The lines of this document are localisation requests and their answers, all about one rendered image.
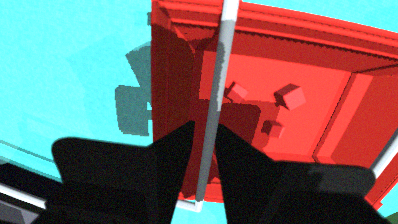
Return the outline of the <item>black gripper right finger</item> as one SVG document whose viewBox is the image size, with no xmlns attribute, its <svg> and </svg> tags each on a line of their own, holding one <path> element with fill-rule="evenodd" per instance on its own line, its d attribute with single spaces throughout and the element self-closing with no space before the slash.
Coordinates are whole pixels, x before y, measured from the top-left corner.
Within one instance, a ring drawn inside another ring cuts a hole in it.
<svg viewBox="0 0 398 224">
<path fill-rule="evenodd" d="M 365 198 L 377 178 L 358 165 L 273 160 L 223 124 L 218 124 L 215 152 L 227 224 L 269 224 L 292 190 Z"/>
</svg>

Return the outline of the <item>red plastic tray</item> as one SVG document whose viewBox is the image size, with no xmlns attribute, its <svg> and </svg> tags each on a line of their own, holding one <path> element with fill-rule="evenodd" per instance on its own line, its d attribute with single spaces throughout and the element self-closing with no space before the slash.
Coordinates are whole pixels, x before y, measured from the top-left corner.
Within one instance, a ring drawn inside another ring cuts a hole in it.
<svg viewBox="0 0 398 224">
<path fill-rule="evenodd" d="M 196 198 L 223 3 L 151 0 L 153 143 L 195 121 L 179 199 Z M 243 0 L 236 17 L 218 124 L 273 160 L 369 168 L 398 128 L 398 33 Z M 275 94 L 289 83 L 306 101 L 290 111 Z"/>
</svg>

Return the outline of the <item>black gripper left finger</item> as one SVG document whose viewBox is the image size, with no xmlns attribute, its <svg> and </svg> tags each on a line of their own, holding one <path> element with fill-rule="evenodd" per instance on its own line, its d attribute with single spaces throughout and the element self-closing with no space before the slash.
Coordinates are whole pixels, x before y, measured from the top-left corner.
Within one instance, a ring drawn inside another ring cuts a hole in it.
<svg viewBox="0 0 398 224">
<path fill-rule="evenodd" d="M 62 183 L 142 192 L 148 224 L 171 224 L 190 159 L 195 121 L 149 145 L 63 136 L 51 144 Z"/>
</svg>

